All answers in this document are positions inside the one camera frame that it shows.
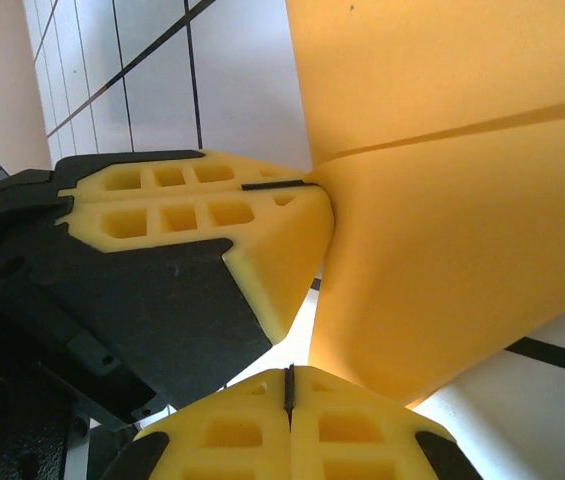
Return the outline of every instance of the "yellow foam block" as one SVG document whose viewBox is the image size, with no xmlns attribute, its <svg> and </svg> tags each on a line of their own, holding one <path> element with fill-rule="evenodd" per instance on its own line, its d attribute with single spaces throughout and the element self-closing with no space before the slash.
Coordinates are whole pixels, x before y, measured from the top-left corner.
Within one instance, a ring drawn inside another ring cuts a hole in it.
<svg viewBox="0 0 565 480">
<path fill-rule="evenodd" d="M 418 432 L 439 437 L 475 472 L 440 425 L 317 369 L 296 367 L 293 376 L 261 373 L 145 428 L 136 442 L 169 437 L 151 480 L 479 478 L 444 476 L 428 460 Z"/>
<path fill-rule="evenodd" d="M 315 164 L 565 103 L 562 0 L 286 4 Z"/>
<path fill-rule="evenodd" d="M 565 121 L 333 160 L 310 362 L 407 404 L 565 310 Z"/>
<path fill-rule="evenodd" d="M 302 174 L 215 152 L 202 159 L 118 164 L 83 180 L 72 212 L 58 219 L 102 252 L 228 238 L 223 260 L 277 343 L 288 332 L 333 229 L 316 186 L 243 190 Z"/>
</svg>

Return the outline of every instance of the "yellow foam object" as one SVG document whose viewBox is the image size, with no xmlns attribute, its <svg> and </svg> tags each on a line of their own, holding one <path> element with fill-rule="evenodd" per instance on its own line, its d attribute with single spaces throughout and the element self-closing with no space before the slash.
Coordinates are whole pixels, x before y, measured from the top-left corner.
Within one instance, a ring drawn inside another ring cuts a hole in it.
<svg viewBox="0 0 565 480">
<path fill-rule="evenodd" d="M 431 420 L 315 368 L 295 368 L 291 426 L 284 398 L 284 371 L 269 370 L 148 426 L 136 441 L 170 439 L 151 480 L 435 480 L 414 436 L 453 441 Z"/>
<path fill-rule="evenodd" d="M 565 115 L 565 1 L 286 4 L 316 165 L 556 105 Z"/>
<path fill-rule="evenodd" d="M 272 343 L 286 336 L 333 229 L 315 186 L 242 190 L 303 174 L 251 159 L 206 157 L 118 164 L 78 182 L 72 212 L 58 219 L 102 252 L 214 238 L 234 246 L 223 260 Z"/>
<path fill-rule="evenodd" d="M 565 120 L 307 177 L 336 218 L 310 363 L 403 404 L 565 311 Z"/>
</svg>

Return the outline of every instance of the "white tiled wall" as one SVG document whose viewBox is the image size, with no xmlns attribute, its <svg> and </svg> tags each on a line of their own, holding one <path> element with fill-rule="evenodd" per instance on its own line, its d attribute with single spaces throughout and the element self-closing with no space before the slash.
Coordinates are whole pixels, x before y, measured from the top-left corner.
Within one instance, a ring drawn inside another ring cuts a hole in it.
<svg viewBox="0 0 565 480">
<path fill-rule="evenodd" d="M 203 146 L 310 169 L 284 0 L 24 5 L 54 161 Z M 234 381 L 306 363 L 316 299 L 309 292 L 289 337 Z M 565 347 L 565 316 L 531 337 Z M 418 408 L 485 479 L 565 478 L 565 369 L 503 352 Z"/>
<path fill-rule="evenodd" d="M 54 162 L 203 147 L 310 168 L 284 0 L 24 3 Z"/>
</svg>

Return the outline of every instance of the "white wall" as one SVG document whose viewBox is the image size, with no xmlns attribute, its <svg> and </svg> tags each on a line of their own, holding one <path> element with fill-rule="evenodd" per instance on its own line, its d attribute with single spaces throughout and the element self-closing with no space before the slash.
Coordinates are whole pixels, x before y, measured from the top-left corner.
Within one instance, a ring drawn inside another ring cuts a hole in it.
<svg viewBox="0 0 565 480">
<path fill-rule="evenodd" d="M 24 7 L 16 0 L 0 0 L 0 164 L 11 174 L 51 167 Z"/>
</svg>

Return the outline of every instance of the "black grout line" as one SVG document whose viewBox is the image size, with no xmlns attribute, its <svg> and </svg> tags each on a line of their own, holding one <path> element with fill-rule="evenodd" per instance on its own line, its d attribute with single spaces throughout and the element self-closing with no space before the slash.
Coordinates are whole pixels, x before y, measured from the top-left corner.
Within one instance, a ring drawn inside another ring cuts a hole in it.
<svg viewBox="0 0 565 480">
<path fill-rule="evenodd" d="M 184 11 L 189 13 L 189 0 L 184 0 Z M 198 101 L 198 81 L 195 76 L 195 60 L 193 57 L 193 35 L 191 22 L 186 24 L 186 38 L 189 42 L 189 64 L 191 68 L 191 86 L 193 88 L 193 109 L 195 111 L 195 128 L 198 134 L 198 148 L 202 150 L 202 125 L 200 123 L 200 103 Z"/>
<path fill-rule="evenodd" d="M 120 56 L 120 68 L 124 69 L 124 61 L 122 60 L 122 44 L 120 43 L 120 30 L 118 29 L 118 14 L 115 10 L 115 0 L 111 0 L 113 4 L 113 23 L 115 25 L 115 37 L 118 40 L 118 54 Z M 135 152 L 133 144 L 133 127 L 131 126 L 131 110 L 129 110 L 129 97 L 126 94 L 126 79 L 122 77 L 122 89 L 124 90 L 124 105 L 126 106 L 126 120 L 129 124 L 129 139 L 131 140 L 131 151 Z"/>
<path fill-rule="evenodd" d="M 55 130 L 57 130 L 58 126 L 58 117 L 55 113 L 55 104 L 53 103 L 53 91 L 51 90 L 51 77 L 49 77 L 49 63 L 46 60 L 46 50 L 42 49 L 42 56 L 44 57 L 44 72 L 46 73 L 46 83 L 49 85 L 49 98 L 51 99 L 51 111 L 53 112 L 53 123 L 55 123 Z M 60 156 L 62 156 L 62 148 L 60 147 Z"/>
<path fill-rule="evenodd" d="M 66 99 L 66 110 L 71 111 L 71 104 L 69 103 L 69 91 L 66 88 L 66 75 L 64 74 L 64 62 L 62 61 L 62 50 L 60 50 L 60 36 L 58 35 L 58 24 L 55 22 L 53 12 L 51 12 L 51 20 L 53 21 L 53 30 L 55 30 L 55 41 L 58 45 L 58 58 L 60 59 L 60 72 L 62 73 L 62 84 L 64 85 L 64 98 Z M 73 132 L 73 122 L 69 122 L 69 127 L 71 128 L 71 140 L 73 140 L 73 152 L 77 152 L 75 146 L 75 133 Z"/>
<path fill-rule="evenodd" d="M 37 50 L 35 51 L 35 55 L 33 56 L 33 63 L 35 63 L 38 59 L 38 55 L 40 54 L 40 50 L 42 49 L 42 44 L 44 43 L 44 37 L 46 37 L 46 32 L 49 30 L 49 25 L 51 24 L 51 19 L 53 18 L 53 14 L 55 13 L 55 6 L 58 4 L 59 0 L 55 0 L 53 2 L 53 6 L 51 7 L 51 13 L 49 14 L 49 18 L 46 19 L 46 26 L 44 27 L 44 32 L 40 35 L 40 44 L 38 45 Z M 33 2 L 35 4 L 35 10 L 37 12 L 38 5 L 37 2 Z M 40 26 L 40 14 L 38 12 L 38 27 Z"/>
<path fill-rule="evenodd" d="M 177 22 L 171 25 L 166 31 L 156 38 L 151 45 L 146 47 L 142 52 L 140 52 L 133 60 L 131 60 L 125 67 L 122 68 L 118 73 L 116 73 L 111 80 L 106 82 L 102 87 L 100 87 L 86 102 L 80 105 L 74 112 L 70 113 L 67 118 L 60 122 L 54 130 L 47 134 L 47 138 L 57 132 L 60 128 L 70 122 L 78 113 L 88 107 L 93 103 L 100 95 L 106 92 L 109 88 L 115 85 L 119 80 L 121 80 L 127 73 L 137 67 L 143 60 L 145 60 L 149 55 L 151 55 L 155 50 L 157 50 L 163 43 L 169 40 L 173 35 L 184 28 L 189 22 L 191 22 L 195 17 L 202 13 L 206 8 L 213 4 L 216 0 L 201 0 L 195 7 L 193 7 L 189 13 L 185 14 Z"/>
<path fill-rule="evenodd" d="M 565 369 L 565 348 L 558 345 L 524 337 L 505 350 Z"/>
<path fill-rule="evenodd" d="M 80 39 L 80 53 L 82 54 L 82 66 L 84 67 L 84 81 L 86 82 L 86 94 L 91 98 L 91 87 L 89 86 L 89 73 L 86 70 L 86 57 L 84 56 L 84 44 L 82 43 L 82 30 L 80 28 L 80 16 L 78 15 L 78 2 L 73 0 L 73 7 L 75 9 L 75 20 L 78 25 L 78 38 Z M 93 138 L 95 140 L 95 153 L 100 153 L 100 147 L 98 146 L 98 133 L 95 130 L 95 118 L 93 117 L 93 105 L 89 105 L 89 110 L 91 111 L 91 125 L 93 126 Z"/>
</svg>

